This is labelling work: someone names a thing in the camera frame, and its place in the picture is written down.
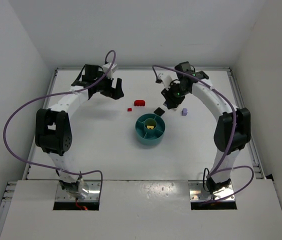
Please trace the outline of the black square lego plate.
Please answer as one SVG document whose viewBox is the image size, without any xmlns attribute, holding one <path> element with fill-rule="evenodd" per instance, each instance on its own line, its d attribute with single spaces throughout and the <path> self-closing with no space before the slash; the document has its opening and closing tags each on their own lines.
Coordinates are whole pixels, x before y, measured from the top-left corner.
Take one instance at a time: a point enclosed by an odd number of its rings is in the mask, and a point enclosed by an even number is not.
<svg viewBox="0 0 282 240">
<path fill-rule="evenodd" d="M 163 110 L 161 107 L 158 107 L 156 110 L 153 111 L 154 114 L 156 114 L 157 116 L 161 117 L 162 115 L 165 114 L 165 110 Z"/>
</svg>

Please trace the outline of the large red lego brick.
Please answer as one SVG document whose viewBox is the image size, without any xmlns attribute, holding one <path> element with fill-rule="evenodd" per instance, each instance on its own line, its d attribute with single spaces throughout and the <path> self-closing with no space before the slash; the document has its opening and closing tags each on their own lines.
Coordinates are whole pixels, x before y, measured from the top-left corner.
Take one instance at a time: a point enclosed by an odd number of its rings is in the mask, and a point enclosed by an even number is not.
<svg viewBox="0 0 282 240">
<path fill-rule="evenodd" d="M 146 101 L 143 99 L 137 99 L 134 101 L 134 106 L 135 107 L 145 107 L 146 106 Z"/>
</svg>

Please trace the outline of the long yellow lego plate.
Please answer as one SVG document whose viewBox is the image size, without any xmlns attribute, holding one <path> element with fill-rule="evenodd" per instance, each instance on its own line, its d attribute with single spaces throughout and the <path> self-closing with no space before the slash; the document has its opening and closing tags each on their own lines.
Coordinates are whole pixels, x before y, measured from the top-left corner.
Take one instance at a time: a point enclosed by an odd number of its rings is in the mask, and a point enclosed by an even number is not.
<svg viewBox="0 0 282 240">
<path fill-rule="evenodd" d="M 155 127 L 154 127 L 153 125 L 147 125 L 146 128 L 147 128 L 148 130 L 153 130 Z"/>
</svg>

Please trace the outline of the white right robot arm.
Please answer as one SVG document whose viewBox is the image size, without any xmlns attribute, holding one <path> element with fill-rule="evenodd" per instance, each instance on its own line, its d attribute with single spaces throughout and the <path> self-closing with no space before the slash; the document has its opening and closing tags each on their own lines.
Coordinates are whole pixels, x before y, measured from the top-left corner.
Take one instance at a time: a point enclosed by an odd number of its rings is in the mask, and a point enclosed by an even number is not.
<svg viewBox="0 0 282 240">
<path fill-rule="evenodd" d="M 217 148 L 214 164 L 204 178 L 205 189 L 210 193 L 226 188 L 231 182 L 231 171 L 240 151 L 251 140 L 251 113 L 247 108 L 232 104 L 216 90 L 204 71 L 196 71 L 189 62 L 179 63 L 173 70 L 177 78 L 159 73 L 156 82 L 163 84 L 161 94 L 168 109 L 176 109 L 192 94 L 211 112 L 216 120 L 213 141 Z"/>
</svg>

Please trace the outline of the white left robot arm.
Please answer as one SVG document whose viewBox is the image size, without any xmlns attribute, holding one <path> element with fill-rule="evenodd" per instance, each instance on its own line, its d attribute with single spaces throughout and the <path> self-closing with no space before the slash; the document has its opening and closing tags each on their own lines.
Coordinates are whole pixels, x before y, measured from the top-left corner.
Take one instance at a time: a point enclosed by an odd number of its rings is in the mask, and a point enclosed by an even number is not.
<svg viewBox="0 0 282 240">
<path fill-rule="evenodd" d="M 68 94 L 36 113 L 35 144 L 52 159 L 61 188 L 74 198 L 81 198 L 85 191 L 83 175 L 69 153 L 73 142 L 70 119 L 95 93 L 114 100 L 124 96 L 122 79 L 118 78 L 115 87 L 112 86 L 117 68 L 117 64 L 111 62 L 103 66 L 86 64 Z"/>
</svg>

